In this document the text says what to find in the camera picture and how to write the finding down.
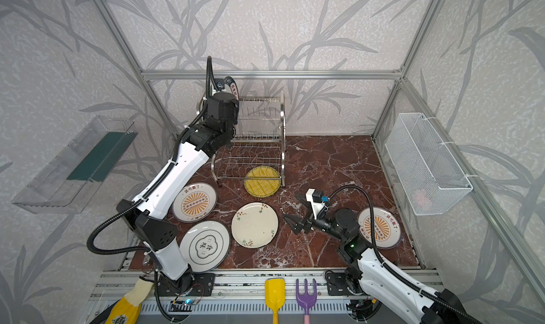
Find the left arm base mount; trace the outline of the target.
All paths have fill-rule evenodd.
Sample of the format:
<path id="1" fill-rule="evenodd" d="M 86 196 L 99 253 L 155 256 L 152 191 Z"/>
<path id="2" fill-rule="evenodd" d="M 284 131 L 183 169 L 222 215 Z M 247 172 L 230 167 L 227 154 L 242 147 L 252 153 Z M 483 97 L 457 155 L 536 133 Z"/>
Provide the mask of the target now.
<path id="1" fill-rule="evenodd" d="M 180 281 L 172 281 L 161 273 L 158 275 L 158 295 L 165 296 L 211 296 L 216 275 L 213 273 L 193 274 L 191 278 L 183 277 Z"/>

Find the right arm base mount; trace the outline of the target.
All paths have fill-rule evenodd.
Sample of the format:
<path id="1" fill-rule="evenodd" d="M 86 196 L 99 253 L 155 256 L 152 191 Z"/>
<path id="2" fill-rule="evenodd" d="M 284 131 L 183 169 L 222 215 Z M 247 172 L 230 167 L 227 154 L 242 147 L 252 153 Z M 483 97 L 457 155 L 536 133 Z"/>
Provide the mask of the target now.
<path id="1" fill-rule="evenodd" d="M 352 280 L 347 280 L 345 272 L 326 270 L 324 273 L 329 296 L 360 296 L 363 291 Z"/>

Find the white plate black emblem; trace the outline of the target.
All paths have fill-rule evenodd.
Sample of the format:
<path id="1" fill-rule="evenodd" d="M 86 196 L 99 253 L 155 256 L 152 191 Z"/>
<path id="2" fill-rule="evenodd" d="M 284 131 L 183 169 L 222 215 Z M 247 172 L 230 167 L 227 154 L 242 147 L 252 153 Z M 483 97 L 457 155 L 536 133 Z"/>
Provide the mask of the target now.
<path id="1" fill-rule="evenodd" d="M 223 224 L 205 221 L 185 234 L 180 243 L 180 252 L 194 273 L 205 273 L 225 260 L 230 244 L 230 234 Z"/>

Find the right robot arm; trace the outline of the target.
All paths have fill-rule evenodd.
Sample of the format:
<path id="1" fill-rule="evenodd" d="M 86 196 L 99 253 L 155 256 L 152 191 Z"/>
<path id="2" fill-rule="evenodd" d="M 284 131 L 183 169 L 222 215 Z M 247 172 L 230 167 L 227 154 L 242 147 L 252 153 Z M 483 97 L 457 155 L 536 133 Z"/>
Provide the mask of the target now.
<path id="1" fill-rule="evenodd" d="M 406 323 L 478 322 L 454 293 L 428 287 L 386 260 L 376 239 L 362 236 L 352 210 L 340 208 L 328 218 L 332 198 L 315 189 L 297 199 L 307 209 L 305 216 L 284 214 L 285 222 L 295 234 L 319 230 L 339 240 L 337 252 L 347 265 L 346 281 L 355 292 L 377 299 Z"/>

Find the orange sunburst plate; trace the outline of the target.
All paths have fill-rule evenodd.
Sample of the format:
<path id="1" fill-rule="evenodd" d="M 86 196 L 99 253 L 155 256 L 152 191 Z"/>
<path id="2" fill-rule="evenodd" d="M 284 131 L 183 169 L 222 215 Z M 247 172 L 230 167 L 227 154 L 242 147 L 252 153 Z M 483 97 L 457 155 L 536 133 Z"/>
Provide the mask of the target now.
<path id="1" fill-rule="evenodd" d="M 401 240 L 400 223 L 395 216 L 383 209 L 374 208 L 374 224 L 376 245 L 380 249 L 389 250 L 397 246 Z M 370 209 L 365 208 L 358 216 L 360 234 L 371 242 Z"/>
<path id="2" fill-rule="evenodd" d="M 207 217 L 216 207 L 217 192 L 208 183 L 193 183 L 176 196 L 172 211 L 183 223 L 195 223 Z"/>

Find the cream floral plate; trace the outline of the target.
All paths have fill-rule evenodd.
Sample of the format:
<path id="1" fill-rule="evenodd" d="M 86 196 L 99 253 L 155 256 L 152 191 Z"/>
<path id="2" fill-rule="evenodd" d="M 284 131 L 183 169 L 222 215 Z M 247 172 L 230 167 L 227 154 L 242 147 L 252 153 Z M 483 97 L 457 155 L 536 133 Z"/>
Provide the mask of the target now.
<path id="1" fill-rule="evenodd" d="M 266 203 L 248 203 L 238 209 L 231 221 L 231 234 L 242 247 L 256 249 L 271 243 L 278 232 L 275 210 Z"/>

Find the yellow banana toy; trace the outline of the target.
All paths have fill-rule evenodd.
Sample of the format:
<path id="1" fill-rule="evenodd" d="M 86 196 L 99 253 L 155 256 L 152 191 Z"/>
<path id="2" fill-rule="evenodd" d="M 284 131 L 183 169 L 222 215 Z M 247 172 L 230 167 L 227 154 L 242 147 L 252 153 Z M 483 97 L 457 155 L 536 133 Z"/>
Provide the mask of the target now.
<path id="1" fill-rule="evenodd" d="M 142 303 L 150 294 L 152 287 L 152 281 L 139 279 L 133 289 L 114 305 L 106 323 L 135 324 L 141 313 Z"/>

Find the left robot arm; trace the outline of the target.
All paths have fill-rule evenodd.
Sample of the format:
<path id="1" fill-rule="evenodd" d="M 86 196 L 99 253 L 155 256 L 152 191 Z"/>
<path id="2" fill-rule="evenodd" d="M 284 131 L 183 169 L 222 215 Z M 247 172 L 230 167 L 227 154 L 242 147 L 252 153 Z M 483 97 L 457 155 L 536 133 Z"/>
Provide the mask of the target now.
<path id="1" fill-rule="evenodd" d="M 171 158 L 148 186 L 133 200 L 121 202 L 123 210 L 94 229 L 87 248 L 98 255 L 144 251 L 153 257 L 158 272 L 176 284 L 192 276 L 177 244 L 177 228 L 166 220 L 170 206 L 193 175 L 222 147 L 231 143 L 238 123 L 238 88 L 230 76 L 214 78 L 213 61 L 207 57 L 205 90 L 200 113 L 176 139 Z M 102 249 L 96 246 L 98 235 L 119 219 L 142 241 L 142 246 Z"/>

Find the yellow toy shovel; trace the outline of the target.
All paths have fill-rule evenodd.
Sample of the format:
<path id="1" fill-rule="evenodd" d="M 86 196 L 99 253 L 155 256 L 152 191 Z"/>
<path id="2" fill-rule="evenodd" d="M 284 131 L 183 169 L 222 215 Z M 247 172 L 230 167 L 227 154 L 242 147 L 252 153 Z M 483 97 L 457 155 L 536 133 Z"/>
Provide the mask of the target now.
<path id="1" fill-rule="evenodd" d="M 272 323 L 279 324 L 279 310 L 285 304 L 285 280 L 282 278 L 265 281 L 265 304 L 273 312 Z"/>

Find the steel dish rack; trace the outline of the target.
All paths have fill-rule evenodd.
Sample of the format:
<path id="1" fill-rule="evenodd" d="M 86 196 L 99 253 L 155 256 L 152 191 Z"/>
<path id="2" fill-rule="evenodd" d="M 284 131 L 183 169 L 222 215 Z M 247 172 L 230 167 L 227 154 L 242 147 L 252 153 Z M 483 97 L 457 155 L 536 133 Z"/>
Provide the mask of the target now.
<path id="1" fill-rule="evenodd" d="M 235 138 L 211 158 L 212 178 L 217 184 L 250 180 L 251 170 L 268 166 L 278 173 L 271 180 L 285 186 L 285 94 L 241 96 L 239 103 Z"/>

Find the clear plastic wall shelf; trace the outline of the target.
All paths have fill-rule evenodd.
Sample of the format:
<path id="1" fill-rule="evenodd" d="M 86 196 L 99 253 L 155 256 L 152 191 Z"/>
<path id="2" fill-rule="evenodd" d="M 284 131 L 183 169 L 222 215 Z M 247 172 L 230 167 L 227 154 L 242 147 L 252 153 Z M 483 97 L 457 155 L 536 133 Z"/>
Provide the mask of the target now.
<path id="1" fill-rule="evenodd" d="M 96 116 L 12 203 L 33 214 L 79 214 L 134 141 L 134 121 Z"/>

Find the purple toy fork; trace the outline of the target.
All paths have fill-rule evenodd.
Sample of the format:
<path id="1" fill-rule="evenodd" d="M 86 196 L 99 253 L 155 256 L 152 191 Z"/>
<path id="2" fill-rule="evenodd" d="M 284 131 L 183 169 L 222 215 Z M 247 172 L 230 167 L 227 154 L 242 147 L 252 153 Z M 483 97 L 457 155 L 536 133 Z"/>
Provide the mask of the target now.
<path id="1" fill-rule="evenodd" d="M 312 280 L 312 292 L 309 293 L 309 286 L 308 286 L 308 280 L 304 280 L 304 291 L 301 293 L 299 291 L 299 279 L 296 280 L 296 300 L 297 304 L 304 310 L 304 324 L 310 324 L 310 309 L 313 308 L 316 304 L 317 300 L 317 282 L 316 279 Z"/>

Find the green rim white plate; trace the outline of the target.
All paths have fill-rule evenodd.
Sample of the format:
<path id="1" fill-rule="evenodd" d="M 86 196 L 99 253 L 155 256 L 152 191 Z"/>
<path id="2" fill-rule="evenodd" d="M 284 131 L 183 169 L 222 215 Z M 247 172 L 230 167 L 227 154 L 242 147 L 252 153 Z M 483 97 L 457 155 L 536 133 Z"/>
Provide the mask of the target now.
<path id="1" fill-rule="evenodd" d="M 238 86 L 235 82 L 235 80 L 230 77 L 230 76 L 227 76 L 224 78 L 224 84 L 226 87 L 229 88 L 231 94 L 234 95 L 235 99 L 239 99 L 239 93 L 238 93 Z"/>

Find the yellow green woven plate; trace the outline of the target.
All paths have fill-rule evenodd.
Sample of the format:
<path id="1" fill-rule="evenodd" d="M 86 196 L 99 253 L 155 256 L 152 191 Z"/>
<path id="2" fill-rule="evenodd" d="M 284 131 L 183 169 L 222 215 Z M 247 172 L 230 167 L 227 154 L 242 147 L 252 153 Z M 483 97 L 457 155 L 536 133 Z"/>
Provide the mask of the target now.
<path id="1" fill-rule="evenodd" d="M 270 166 L 258 166 L 246 175 L 244 187 L 251 196 L 266 198 L 275 194 L 281 186 L 280 173 Z"/>

